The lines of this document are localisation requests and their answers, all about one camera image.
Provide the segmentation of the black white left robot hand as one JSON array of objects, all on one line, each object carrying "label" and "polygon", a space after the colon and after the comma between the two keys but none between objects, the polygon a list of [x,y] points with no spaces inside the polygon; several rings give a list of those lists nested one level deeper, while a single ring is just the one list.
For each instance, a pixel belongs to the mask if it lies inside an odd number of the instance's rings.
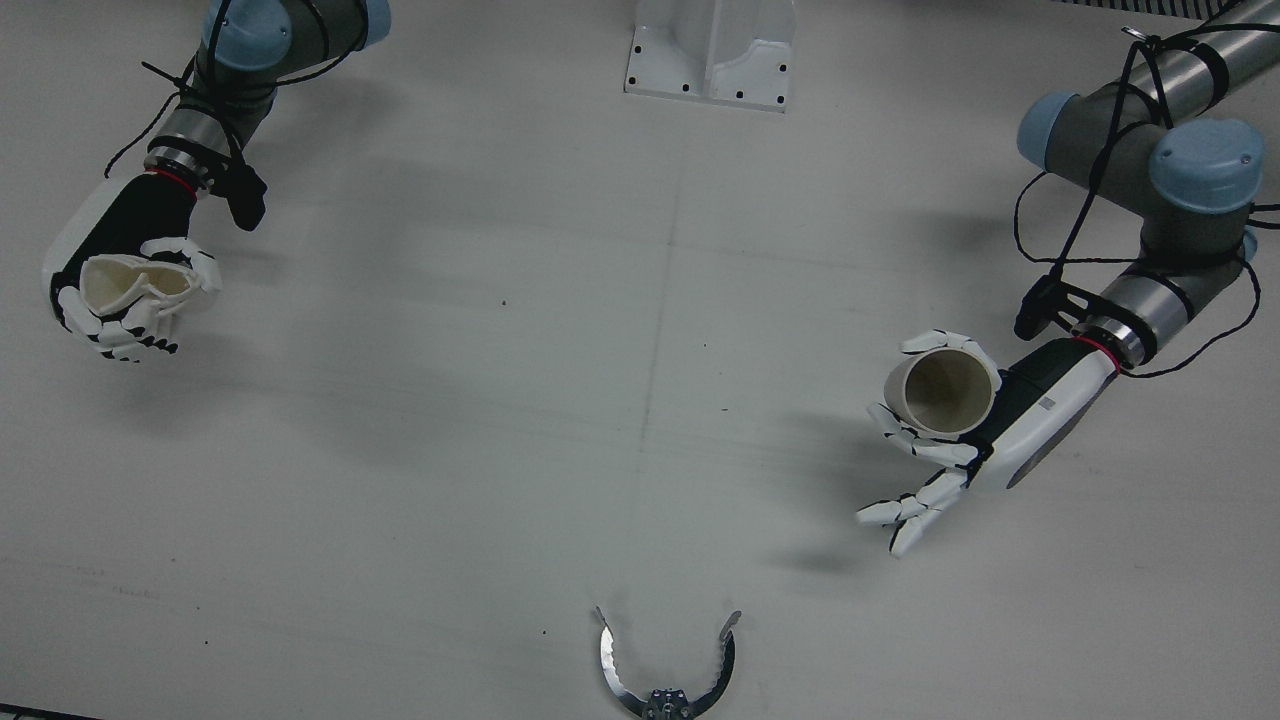
[{"label": "black white left robot hand", "polygon": [[1117,374],[1111,354],[1085,338],[1052,340],[1006,369],[948,331],[906,340],[900,351],[868,414],[891,445],[937,469],[915,492],[858,511],[861,524],[893,528],[893,556],[968,492],[1012,488]]}]

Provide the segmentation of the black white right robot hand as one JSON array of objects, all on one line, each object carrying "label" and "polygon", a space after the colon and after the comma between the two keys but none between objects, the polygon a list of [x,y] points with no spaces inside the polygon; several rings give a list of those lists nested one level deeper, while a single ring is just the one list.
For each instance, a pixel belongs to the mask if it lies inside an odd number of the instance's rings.
[{"label": "black white right robot hand", "polygon": [[221,291],[216,259],[189,237],[197,191],[166,170],[105,179],[50,245],[42,286],[55,322],[95,354],[175,354],[179,320]]}]

